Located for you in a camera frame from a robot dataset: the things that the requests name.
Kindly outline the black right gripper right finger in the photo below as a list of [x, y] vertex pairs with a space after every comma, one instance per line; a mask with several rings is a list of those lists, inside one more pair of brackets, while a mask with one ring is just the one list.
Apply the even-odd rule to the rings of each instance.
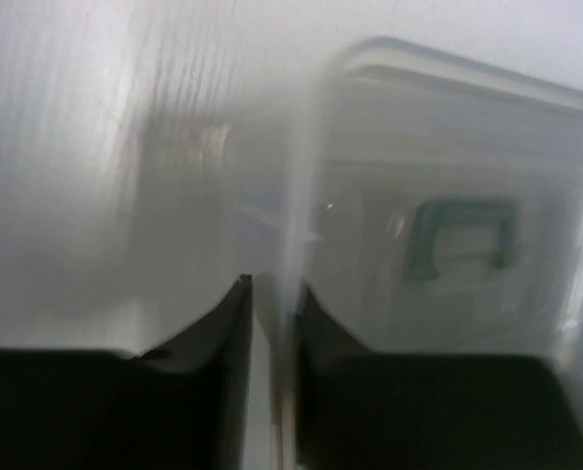
[[307, 469], [583, 469], [579, 421], [537, 357], [379, 352], [312, 292], [295, 338]]

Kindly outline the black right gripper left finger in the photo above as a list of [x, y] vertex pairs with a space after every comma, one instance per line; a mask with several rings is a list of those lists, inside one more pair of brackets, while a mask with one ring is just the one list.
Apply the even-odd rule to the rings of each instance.
[[0, 469], [238, 469], [253, 279], [144, 354], [0, 349]]

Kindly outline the green toolbox with clear lid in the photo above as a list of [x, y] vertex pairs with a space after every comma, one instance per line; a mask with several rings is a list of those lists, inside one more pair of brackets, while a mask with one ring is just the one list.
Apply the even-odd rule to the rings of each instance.
[[282, 469], [296, 455], [307, 292], [387, 353], [517, 354], [559, 376], [583, 431], [583, 92], [387, 37], [246, 123]]

